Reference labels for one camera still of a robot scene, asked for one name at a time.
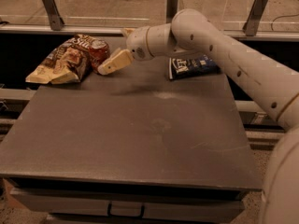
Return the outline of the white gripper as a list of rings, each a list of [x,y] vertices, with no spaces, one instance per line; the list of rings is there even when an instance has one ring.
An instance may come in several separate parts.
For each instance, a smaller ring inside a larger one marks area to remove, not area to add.
[[[147,42],[149,29],[148,26],[137,29],[123,28],[121,33],[124,37],[128,37],[126,41],[128,49],[116,49],[108,59],[98,66],[98,73],[103,76],[114,73],[130,65],[134,58],[138,61],[151,60],[153,56],[150,54]]]

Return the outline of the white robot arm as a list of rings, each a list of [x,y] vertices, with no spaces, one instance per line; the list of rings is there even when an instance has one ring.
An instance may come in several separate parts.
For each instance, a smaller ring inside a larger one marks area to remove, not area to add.
[[[259,224],[299,224],[299,74],[219,31],[194,9],[167,24],[133,30],[126,49],[97,71],[102,75],[158,56],[207,55],[286,133],[276,144],[263,182]]]

